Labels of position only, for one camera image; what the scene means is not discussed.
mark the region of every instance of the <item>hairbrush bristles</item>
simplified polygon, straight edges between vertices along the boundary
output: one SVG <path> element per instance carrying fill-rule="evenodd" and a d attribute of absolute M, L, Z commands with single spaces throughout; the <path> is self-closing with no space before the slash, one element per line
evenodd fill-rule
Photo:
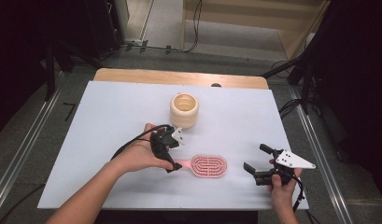
<path fill-rule="evenodd" d="M 177 161 L 183 166 L 190 168 L 199 177 L 218 178 L 226 171 L 227 162 L 221 156 L 196 155 L 191 161 Z"/>

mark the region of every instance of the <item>white tabletop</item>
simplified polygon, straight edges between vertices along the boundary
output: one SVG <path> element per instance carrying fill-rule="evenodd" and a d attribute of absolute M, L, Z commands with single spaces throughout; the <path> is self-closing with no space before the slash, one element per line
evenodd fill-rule
<path fill-rule="evenodd" d="M 195 126 L 183 132 L 186 145 L 170 149 L 172 158 L 220 155 L 228 162 L 226 174 L 199 178 L 187 169 L 168 174 L 158 168 L 129 173 L 103 208 L 271 209 L 266 186 L 256 186 L 243 169 L 243 162 L 257 171 L 273 168 L 272 156 L 259 150 L 262 143 L 290 149 L 271 91 L 99 81 L 91 81 L 84 92 L 38 208 L 60 207 L 119 147 L 142 133 L 145 123 L 170 124 L 169 104 L 178 92 L 195 96 L 200 110 Z M 307 208 L 303 200 L 299 209 Z"/>

